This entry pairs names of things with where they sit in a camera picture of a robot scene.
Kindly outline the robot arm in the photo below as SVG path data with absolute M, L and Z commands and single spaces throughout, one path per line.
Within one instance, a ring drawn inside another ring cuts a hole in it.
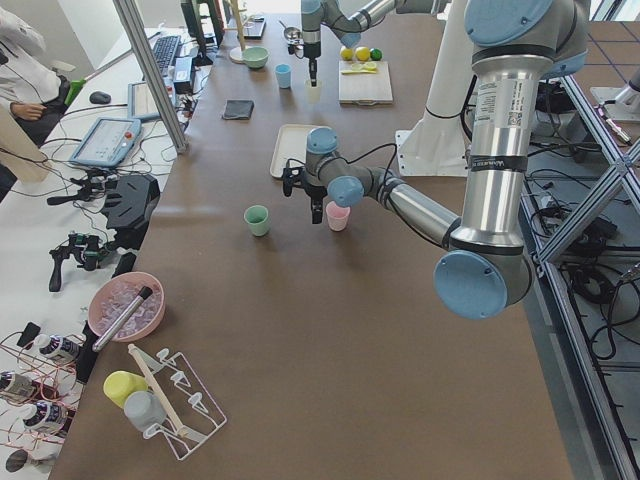
M 335 0 L 303 0 L 300 3 L 303 57 L 308 60 L 309 79 L 317 86 L 317 59 L 321 56 L 321 26 L 327 26 L 348 48 L 355 46 L 361 34 L 379 24 L 392 11 L 398 14 L 442 13 L 447 1 L 433 0 L 376 0 L 357 12 L 346 15 Z
M 499 314 L 528 292 L 532 271 L 517 220 L 541 80 L 578 71 L 587 55 L 586 1 L 471 1 L 464 10 L 462 63 L 477 78 L 464 208 L 455 214 L 386 168 L 358 166 L 334 130 L 306 138 L 300 166 L 283 170 L 283 192 L 303 189 L 319 223 L 323 201 L 351 207 L 376 199 L 444 250 L 434 270 L 440 300 L 473 320 Z

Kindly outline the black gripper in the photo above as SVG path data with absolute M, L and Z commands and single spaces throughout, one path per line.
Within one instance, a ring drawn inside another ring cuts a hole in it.
M 285 197 L 292 195 L 294 188 L 301 188 L 311 199 L 312 223 L 321 224 L 323 221 L 324 198 L 326 188 L 310 183 L 306 176 L 306 167 L 295 159 L 287 159 L 282 173 L 282 189 Z
M 309 79 L 311 86 L 317 86 L 317 58 L 321 56 L 321 43 L 291 43 L 288 53 L 298 59 L 309 60 Z

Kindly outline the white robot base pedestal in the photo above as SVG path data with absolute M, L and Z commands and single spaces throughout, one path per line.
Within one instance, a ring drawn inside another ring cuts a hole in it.
M 403 176 L 467 175 L 460 114 L 473 79 L 474 44 L 464 26 L 466 7 L 464 0 L 452 2 L 422 119 L 412 130 L 396 132 Z

